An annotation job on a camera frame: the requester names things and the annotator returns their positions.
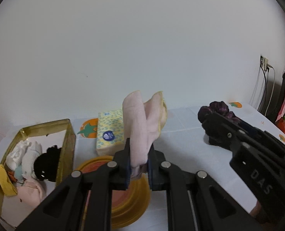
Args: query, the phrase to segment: gold tin box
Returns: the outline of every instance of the gold tin box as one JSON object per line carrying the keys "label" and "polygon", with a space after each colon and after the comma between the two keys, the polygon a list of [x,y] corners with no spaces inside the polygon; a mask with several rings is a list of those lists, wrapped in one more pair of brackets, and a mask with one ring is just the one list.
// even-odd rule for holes
{"label": "gold tin box", "polygon": [[[56,177],[56,186],[58,186],[63,179],[65,179],[68,175],[71,174],[73,168],[76,135],[69,119],[46,122],[20,129],[14,137],[13,141],[10,143],[9,147],[7,148],[1,160],[1,164],[3,164],[7,169],[6,157],[21,140],[26,140],[28,137],[53,134],[63,130],[66,130],[66,133],[63,140],[60,159],[58,163],[58,171]],[[2,212],[3,197],[4,194],[0,186],[0,217]]]}

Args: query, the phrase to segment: pink fabric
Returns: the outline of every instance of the pink fabric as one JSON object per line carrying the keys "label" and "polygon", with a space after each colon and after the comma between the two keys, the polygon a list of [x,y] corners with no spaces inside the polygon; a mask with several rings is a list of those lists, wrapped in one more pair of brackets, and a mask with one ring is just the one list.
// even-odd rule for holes
{"label": "pink fabric", "polygon": [[140,91],[123,101],[124,139],[130,138],[132,178],[140,178],[152,143],[160,136],[167,118],[162,92],[143,103]]}
{"label": "pink fabric", "polygon": [[32,177],[29,177],[21,187],[18,187],[17,191],[18,197],[34,208],[45,198],[45,191],[41,184]]}

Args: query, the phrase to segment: orange fruit print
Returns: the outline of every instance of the orange fruit print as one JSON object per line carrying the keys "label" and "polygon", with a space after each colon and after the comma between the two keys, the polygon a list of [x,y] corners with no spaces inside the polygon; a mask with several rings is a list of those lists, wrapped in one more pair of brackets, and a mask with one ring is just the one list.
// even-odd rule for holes
{"label": "orange fruit print", "polygon": [[229,104],[235,108],[242,108],[242,104],[239,102],[230,102]]}
{"label": "orange fruit print", "polygon": [[97,137],[97,122],[98,118],[90,119],[85,121],[80,127],[80,131],[77,134],[80,134],[85,138],[96,138]]}
{"label": "orange fruit print", "polygon": [[285,137],[283,135],[279,135],[279,138],[281,139],[282,142],[285,142]]}

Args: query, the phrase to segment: wall outlet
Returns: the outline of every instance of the wall outlet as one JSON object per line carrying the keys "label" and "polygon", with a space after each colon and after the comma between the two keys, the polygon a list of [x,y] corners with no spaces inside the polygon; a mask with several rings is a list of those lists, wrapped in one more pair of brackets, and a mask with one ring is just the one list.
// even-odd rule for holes
{"label": "wall outlet", "polygon": [[259,63],[260,67],[262,67],[262,69],[265,68],[265,58],[261,55],[260,56],[260,63]]}
{"label": "wall outlet", "polygon": [[263,71],[267,71],[267,64],[269,64],[269,60],[261,55],[260,56],[260,67],[262,67]]}
{"label": "wall outlet", "polygon": [[268,69],[269,60],[265,58],[265,71]]}

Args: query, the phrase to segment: white tablecloth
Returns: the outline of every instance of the white tablecloth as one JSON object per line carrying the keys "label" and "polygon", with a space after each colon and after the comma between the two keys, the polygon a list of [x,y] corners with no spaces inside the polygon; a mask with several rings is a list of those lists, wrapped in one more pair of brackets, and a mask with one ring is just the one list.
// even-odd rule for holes
{"label": "white tablecloth", "polygon": [[[155,141],[154,148],[162,151],[166,160],[178,165],[182,170],[192,173],[205,170],[249,212],[255,206],[256,198],[229,166],[232,157],[231,152],[217,146],[208,145],[208,136],[205,135],[197,119],[199,108],[200,106],[195,106],[169,110],[167,123],[160,138]],[[285,138],[285,135],[275,125],[250,105],[242,103],[242,108],[230,105],[229,108],[236,116],[249,124],[270,132],[279,140],[279,135],[283,135]],[[75,133],[79,132],[82,124],[88,119],[90,118],[71,119]],[[0,142],[0,161],[13,137],[22,127],[12,128]],[[97,156],[95,141],[96,139],[77,135],[74,169],[82,162]],[[168,230],[165,192],[152,192],[149,207],[143,216],[122,230]]]}

